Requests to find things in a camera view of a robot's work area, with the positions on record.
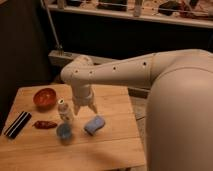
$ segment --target orange bowl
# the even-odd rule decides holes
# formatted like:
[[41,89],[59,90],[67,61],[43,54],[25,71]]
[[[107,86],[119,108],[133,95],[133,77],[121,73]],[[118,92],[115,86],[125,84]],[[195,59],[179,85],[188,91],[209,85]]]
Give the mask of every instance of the orange bowl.
[[41,89],[33,97],[33,102],[39,108],[51,107],[56,101],[56,92],[52,88]]

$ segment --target small white bottle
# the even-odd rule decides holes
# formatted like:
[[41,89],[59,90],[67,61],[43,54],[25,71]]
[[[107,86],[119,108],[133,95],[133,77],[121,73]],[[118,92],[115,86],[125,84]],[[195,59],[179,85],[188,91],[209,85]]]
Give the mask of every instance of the small white bottle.
[[63,99],[58,100],[58,113],[64,122],[72,124],[74,120],[72,111]]

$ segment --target wall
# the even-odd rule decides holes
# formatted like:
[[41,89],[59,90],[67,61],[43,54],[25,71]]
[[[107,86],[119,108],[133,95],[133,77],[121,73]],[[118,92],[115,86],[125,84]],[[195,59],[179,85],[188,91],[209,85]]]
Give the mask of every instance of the wall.
[[8,0],[0,5],[1,122],[19,87],[52,79],[39,7],[39,0]]

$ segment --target blue sponge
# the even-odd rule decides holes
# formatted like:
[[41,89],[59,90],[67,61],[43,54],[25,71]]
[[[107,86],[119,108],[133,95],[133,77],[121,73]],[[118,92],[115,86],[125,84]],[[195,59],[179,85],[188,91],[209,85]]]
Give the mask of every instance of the blue sponge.
[[86,123],[84,130],[89,135],[94,135],[97,130],[102,128],[105,125],[105,120],[100,116],[95,116],[92,120]]

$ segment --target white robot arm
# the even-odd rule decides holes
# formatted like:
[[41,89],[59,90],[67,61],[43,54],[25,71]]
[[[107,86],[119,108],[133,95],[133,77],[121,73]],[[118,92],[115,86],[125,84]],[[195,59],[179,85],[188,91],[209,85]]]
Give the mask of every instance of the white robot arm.
[[94,111],[91,84],[151,88],[147,104],[147,160],[150,171],[213,170],[213,54],[189,49],[153,53],[93,65],[79,56],[65,66],[75,113]]

